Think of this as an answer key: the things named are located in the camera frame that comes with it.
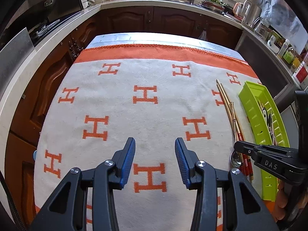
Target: cabinet door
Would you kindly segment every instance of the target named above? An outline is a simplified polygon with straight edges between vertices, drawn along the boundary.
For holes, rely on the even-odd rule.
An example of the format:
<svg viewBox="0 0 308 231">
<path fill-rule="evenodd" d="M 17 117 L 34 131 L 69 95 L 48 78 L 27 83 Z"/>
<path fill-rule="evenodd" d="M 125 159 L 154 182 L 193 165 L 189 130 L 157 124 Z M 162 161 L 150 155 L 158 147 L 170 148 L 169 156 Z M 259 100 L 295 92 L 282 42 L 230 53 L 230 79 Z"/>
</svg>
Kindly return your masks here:
<svg viewBox="0 0 308 231">
<path fill-rule="evenodd" d="M 15 111 L 10 130 L 23 140 L 37 146 L 51 101 L 65 74 L 72 65 L 66 37 L 47 56 L 33 75 Z"/>
<path fill-rule="evenodd" d="M 77 42 L 79 47 L 85 49 L 94 37 L 101 35 L 102 25 L 99 25 L 97 18 L 97 15 L 90 17 L 70 33 L 71 38 Z"/>
<path fill-rule="evenodd" d="M 135 6 L 103 9 L 99 15 L 105 34 L 151 32 L 153 7 Z"/>
<path fill-rule="evenodd" d="M 241 29 L 208 16 L 203 16 L 203 23 L 209 42 L 235 49 L 242 35 Z"/>
<path fill-rule="evenodd" d="M 17 211 L 26 227 L 34 219 L 34 160 L 36 147 L 9 132 L 5 152 L 5 180 Z"/>
<path fill-rule="evenodd" d="M 153 31 L 198 38 L 202 32 L 202 15 L 176 8 L 154 7 Z"/>
</svg>

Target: green utensil tray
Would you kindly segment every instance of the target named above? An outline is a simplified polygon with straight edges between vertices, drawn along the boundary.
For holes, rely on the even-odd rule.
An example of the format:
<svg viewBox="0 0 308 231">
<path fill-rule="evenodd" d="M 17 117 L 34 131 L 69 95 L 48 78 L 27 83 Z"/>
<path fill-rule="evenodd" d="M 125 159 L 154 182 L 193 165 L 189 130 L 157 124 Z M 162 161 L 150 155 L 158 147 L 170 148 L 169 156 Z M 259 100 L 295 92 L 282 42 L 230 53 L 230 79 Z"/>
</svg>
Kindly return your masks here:
<svg viewBox="0 0 308 231">
<path fill-rule="evenodd" d="M 259 107 L 260 101 L 267 113 L 272 112 L 274 133 L 279 146 L 290 147 L 287 133 L 283 125 L 279 111 L 267 88 L 261 84 L 246 81 L 238 95 L 249 119 L 256 144 L 271 145 L 272 139 Z M 262 198 L 275 201 L 278 180 L 268 172 L 261 170 Z"/>
</svg>

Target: metal screw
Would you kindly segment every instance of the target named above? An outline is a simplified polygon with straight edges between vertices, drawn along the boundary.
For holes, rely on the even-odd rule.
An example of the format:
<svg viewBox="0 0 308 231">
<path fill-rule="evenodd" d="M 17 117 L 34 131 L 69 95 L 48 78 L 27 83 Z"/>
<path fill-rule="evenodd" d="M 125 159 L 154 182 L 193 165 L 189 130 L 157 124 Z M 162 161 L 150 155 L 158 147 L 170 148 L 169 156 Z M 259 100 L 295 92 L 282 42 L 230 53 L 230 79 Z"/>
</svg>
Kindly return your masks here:
<svg viewBox="0 0 308 231">
<path fill-rule="evenodd" d="M 241 171 L 240 171 L 238 168 L 233 167 L 233 168 L 231 169 L 231 172 L 234 173 L 235 175 L 238 175 Z"/>
<path fill-rule="evenodd" d="M 70 170 L 70 173 L 71 174 L 77 174 L 79 172 L 79 168 L 77 167 L 73 167 L 71 170 Z"/>
<path fill-rule="evenodd" d="M 204 167 L 206 165 L 206 162 L 205 161 L 197 161 L 197 165 L 200 166 L 200 167 Z"/>
<path fill-rule="evenodd" d="M 106 166 L 112 166 L 114 164 L 114 161 L 113 160 L 107 160 L 105 161 L 105 165 Z"/>
</svg>

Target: kitchen towel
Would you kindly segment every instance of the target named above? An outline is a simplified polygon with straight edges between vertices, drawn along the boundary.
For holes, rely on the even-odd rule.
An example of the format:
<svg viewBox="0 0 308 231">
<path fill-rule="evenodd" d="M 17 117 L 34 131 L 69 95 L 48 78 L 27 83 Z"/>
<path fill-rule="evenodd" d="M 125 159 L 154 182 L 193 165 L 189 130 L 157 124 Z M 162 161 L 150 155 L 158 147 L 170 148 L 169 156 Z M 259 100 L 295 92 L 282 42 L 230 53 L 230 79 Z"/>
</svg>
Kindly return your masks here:
<svg viewBox="0 0 308 231">
<path fill-rule="evenodd" d="M 200 159 L 230 169 L 234 138 L 216 79 L 234 101 L 247 141 L 253 142 L 238 94 L 246 80 L 259 80 L 246 62 L 165 45 L 83 50 L 63 79 L 43 125 L 34 169 L 37 210 L 72 167 L 95 168 L 134 137 L 136 153 L 128 183 L 122 191 L 114 190 L 119 229 L 189 230 L 196 191 L 182 183 L 174 141 L 183 137 Z M 254 174 L 253 186 L 261 193 L 256 167 Z M 92 229 L 91 206 L 90 190 L 87 230 Z M 218 230 L 222 215 L 219 205 Z"/>
</svg>

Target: orange h pattern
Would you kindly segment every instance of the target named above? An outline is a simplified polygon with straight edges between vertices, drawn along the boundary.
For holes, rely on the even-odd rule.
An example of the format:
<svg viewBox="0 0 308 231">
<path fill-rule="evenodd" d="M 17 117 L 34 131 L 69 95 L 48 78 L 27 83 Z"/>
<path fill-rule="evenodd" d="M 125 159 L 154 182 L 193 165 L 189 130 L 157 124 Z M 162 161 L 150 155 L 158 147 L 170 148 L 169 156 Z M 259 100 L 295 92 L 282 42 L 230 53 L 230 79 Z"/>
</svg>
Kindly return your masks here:
<svg viewBox="0 0 308 231">
<path fill-rule="evenodd" d="M 221 101 L 218 101 L 217 99 L 215 99 L 215 102 L 216 102 L 216 105 L 219 106 L 219 105 L 224 105 L 224 102 L 222 101 L 222 98 L 221 98 L 221 94 L 219 92 L 216 92 L 214 90 L 212 90 L 212 94 L 213 95 L 219 95 Z"/>
<path fill-rule="evenodd" d="M 183 69 L 190 69 L 189 65 L 187 65 L 187 66 L 177 66 L 177 65 L 172 64 L 172 68 L 173 68 L 173 69 L 175 69 L 175 68 L 180 68 L 180 72 L 179 72 L 179 73 L 177 73 L 177 72 L 175 72 L 175 71 L 172 71 L 172 75 L 173 75 L 173 76 L 176 76 L 176 75 L 185 75 L 185 76 L 191 77 L 190 72 L 188 72 L 188 73 L 184 73 L 184 72 L 183 72 Z"/>
<path fill-rule="evenodd" d="M 147 91 L 152 90 L 153 92 L 157 92 L 157 87 L 138 87 L 137 85 L 134 86 L 134 92 L 137 90 L 143 90 L 143 98 L 138 98 L 136 96 L 133 96 L 133 104 L 136 104 L 137 102 L 154 102 L 154 104 L 157 104 L 157 96 L 154 96 L 153 98 L 147 97 Z"/>
<path fill-rule="evenodd" d="M 162 181 L 160 185 L 153 184 L 153 172 L 158 171 L 161 174 L 165 174 L 165 164 L 160 163 L 158 167 L 139 167 L 138 164 L 134 163 L 134 175 L 139 172 L 147 172 L 147 185 L 139 185 L 139 182 L 134 182 L 135 193 L 140 193 L 140 190 L 155 190 L 161 189 L 162 192 L 167 192 L 167 184 Z"/>
<path fill-rule="evenodd" d="M 58 155 L 50 154 L 50 153 L 48 153 L 48 150 L 46 149 L 45 150 L 45 158 L 47 158 L 47 157 L 51 158 L 51 165 L 50 165 L 50 167 L 47 167 L 47 165 L 44 164 L 44 173 L 46 173 L 46 172 L 53 173 L 53 174 L 57 175 L 58 178 L 60 179 L 61 170 L 60 169 L 54 170 L 54 160 L 56 159 L 56 160 L 58 160 L 59 163 L 61 163 L 62 154 L 58 154 Z"/>
<path fill-rule="evenodd" d="M 103 133 L 98 133 L 97 123 L 103 122 L 105 125 L 107 125 L 108 119 L 109 119 L 109 116 L 105 116 L 105 118 L 91 118 L 86 115 L 86 118 L 84 119 L 84 123 L 94 122 L 94 128 L 93 128 L 93 133 L 89 133 L 87 132 L 87 130 L 84 129 L 84 134 L 82 136 L 82 139 L 85 139 L 87 137 L 98 137 L 98 138 L 103 138 L 104 141 L 107 141 L 107 131 L 104 131 Z"/>
<path fill-rule="evenodd" d="M 106 64 L 106 63 L 104 63 L 103 68 L 104 67 L 108 67 L 108 69 L 106 71 L 102 71 L 102 70 L 99 71 L 98 75 L 102 75 L 102 74 L 116 74 L 118 72 L 118 70 L 116 69 L 116 70 L 111 71 L 111 68 L 113 66 L 120 67 L 120 64 L 121 64 L 120 62 L 117 63 L 117 64 Z"/>
<path fill-rule="evenodd" d="M 74 99 L 75 99 L 75 96 L 72 96 L 72 98 L 68 98 L 68 97 L 69 97 L 71 92 L 76 93 L 78 91 L 78 89 L 79 89 L 79 87 L 77 87 L 75 89 L 64 88 L 62 93 L 67 92 L 66 97 L 65 98 L 60 97 L 59 100 L 58 100 L 58 103 L 60 103 L 60 102 L 70 102 L 70 103 L 73 103 Z"/>
<path fill-rule="evenodd" d="M 227 76 L 229 76 L 229 77 L 231 76 L 233 78 L 232 80 L 229 79 L 230 83 L 237 83 L 237 84 L 241 85 L 241 83 L 239 81 L 235 80 L 235 78 L 238 79 L 237 75 L 231 75 L 231 74 L 227 73 Z"/>
<path fill-rule="evenodd" d="M 218 196 L 217 197 L 217 207 L 218 207 L 218 212 L 217 212 L 217 227 L 216 227 L 216 231 L 222 231 L 222 227 L 223 227 L 223 220 L 222 220 L 222 203 L 221 203 L 221 197 Z"/>
<path fill-rule="evenodd" d="M 191 138 L 200 138 L 200 137 L 206 137 L 208 140 L 211 138 L 210 132 L 207 130 L 205 133 L 200 133 L 198 123 L 203 123 L 203 125 L 206 125 L 206 121 L 204 117 L 201 117 L 201 119 L 186 119 L 186 117 L 183 117 L 183 124 L 184 126 L 187 125 L 187 123 L 193 123 L 195 125 L 195 134 L 191 134 L 189 131 L 186 131 L 186 138 L 187 141 L 190 141 Z"/>
<path fill-rule="evenodd" d="M 91 206 L 91 205 L 89 205 L 89 204 L 87 204 L 87 209 L 92 210 L 92 206 Z M 92 223 L 93 223 L 93 222 L 92 222 L 92 220 L 90 220 L 90 219 L 88 219 L 88 218 L 86 218 L 86 222 L 87 222 L 87 223 L 90 223 L 90 224 L 92 224 Z"/>
</svg>

